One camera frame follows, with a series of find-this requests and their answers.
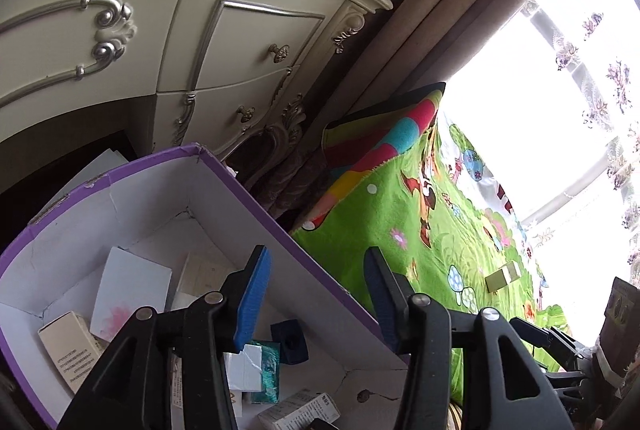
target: lace curtain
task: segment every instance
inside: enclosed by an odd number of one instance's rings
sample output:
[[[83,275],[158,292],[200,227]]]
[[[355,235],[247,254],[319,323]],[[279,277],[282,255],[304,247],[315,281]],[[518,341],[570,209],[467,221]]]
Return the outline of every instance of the lace curtain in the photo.
[[[545,302],[586,345],[614,277],[640,285],[639,27],[633,0],[528,0],[442,103],[504,185]]]

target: white dresser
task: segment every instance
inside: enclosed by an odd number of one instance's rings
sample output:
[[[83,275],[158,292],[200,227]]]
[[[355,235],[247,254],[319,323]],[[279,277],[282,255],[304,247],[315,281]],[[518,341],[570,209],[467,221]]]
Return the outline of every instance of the white dresser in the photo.
[[[0,141],[66,112],[146,96],[143,155],[197,141],[224,158],[267,132],[280,161],[301,102],[389,0],[0,0]]]

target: drawer knob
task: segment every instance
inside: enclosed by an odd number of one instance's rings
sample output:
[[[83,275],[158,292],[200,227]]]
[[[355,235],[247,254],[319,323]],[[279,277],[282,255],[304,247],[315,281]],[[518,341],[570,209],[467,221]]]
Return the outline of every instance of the drawer knob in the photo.
[[[251,121],[251,118],[254,116],[255,107],[250,106],[249,108],[244,108],[244,105],[240,105],[236,113],[242,114],[240,117],[240,123],[246,123],[247,121]]]
[[[276,44],[271,44],[269,46],[269,52],[273,53],[273,63],[279,64],[289,56],[289,46],[285,44],[282,47],[278,47]]]

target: green cartoon blanket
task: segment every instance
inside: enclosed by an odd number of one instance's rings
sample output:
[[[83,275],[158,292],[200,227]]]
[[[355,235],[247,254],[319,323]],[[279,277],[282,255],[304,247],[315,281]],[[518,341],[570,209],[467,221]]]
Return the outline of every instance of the green cartoon blanket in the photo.
[[[370,311],[362,261],[379,246],[393,271],[449,309],[494,306],[507,319],[535,321],[544,277],[502,187],[438,113],[443,91],[422,88],[330,124],[323,148],[337,179],[292,236]],[[484,277],[510,260],[522,278],[490,294]],[[540,319],[546,326],[550,317]],[[553,320],[566,327],[563,315]],[[458,351],[452,397],[462,400]]]

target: ornate silver handle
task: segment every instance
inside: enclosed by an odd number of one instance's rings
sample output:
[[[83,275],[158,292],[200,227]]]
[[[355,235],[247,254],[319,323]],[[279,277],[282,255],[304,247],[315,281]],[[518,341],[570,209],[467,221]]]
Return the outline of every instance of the ornate silver handle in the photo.
[[[269,52],[273,53],[273,63],[279,64],[289,56],[289,46],[285,44],[282,47],[278,47],[276,44],[271,44],[269,46]]]
[[[240,117],[240,123],[246,123],[247,121],[251,121],[251,118],[254,116],[255,107],[250,106],[249,108],[244,108],[244,105],[240,105],[236,113],[242,114]]]
[[[133,38],[136,33],[136,26],[131,19],[133,14],[132,9],[120,0],[60,0],[51,4],[45,4],[44,6],[31,9],[0,23],[0,34],[41,16],[66,9],[84,11],[89,6],[106,7],[106,9],[98,12],[94,19],[98,29],[95,33],[97,44],[91,52],[92,57],[95,59],[95,64],[91,64],[88,67],[78,64],[75,69],[54,74],[53,76],[46,76],[41,80],[9,92],[0,97],[0,108],[37,90],[45,89],[67,80],[81,80],[89,74],[98,73],[107,68],[111,62],[122,56],[125,50],[124,45]]]
[[[187,133],[187,129],[189,127],[189,122],[191,121],[191,117],[193,116],[193,111],[196,106],[196,93],[189,92],[184,96],[184,113],[180,118],[175,120],[175,133],[174,133],[174,146],[180,146],[182,144],[182,140],[184,139],[184,135]]]

